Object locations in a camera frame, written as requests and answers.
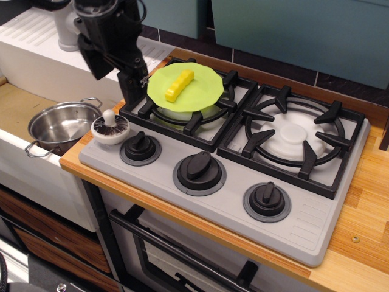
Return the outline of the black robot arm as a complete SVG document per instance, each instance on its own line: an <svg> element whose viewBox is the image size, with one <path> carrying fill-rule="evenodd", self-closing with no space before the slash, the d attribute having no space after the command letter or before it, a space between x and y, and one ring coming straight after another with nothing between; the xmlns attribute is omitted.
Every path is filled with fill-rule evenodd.
<svg viewBox="0 0 389 292"><path fill-rule="evenodd" d="M100 80L113 69L126 104L146 96L148 69L137 40L147 9L143 1L75 1L79 50Z"/></svg>

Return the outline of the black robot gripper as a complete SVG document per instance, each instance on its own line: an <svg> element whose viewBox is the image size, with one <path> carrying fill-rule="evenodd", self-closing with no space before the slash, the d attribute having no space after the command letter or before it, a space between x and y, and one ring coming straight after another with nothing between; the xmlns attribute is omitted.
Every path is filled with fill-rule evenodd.
<svg viewBox="0 0 389 292"><path fill-rule="evenodd" d="M79 29L78 48L95 79L100 80L115 68L127 105L146 96L148 71L137 47L144 5L75 5Z"/></svg>

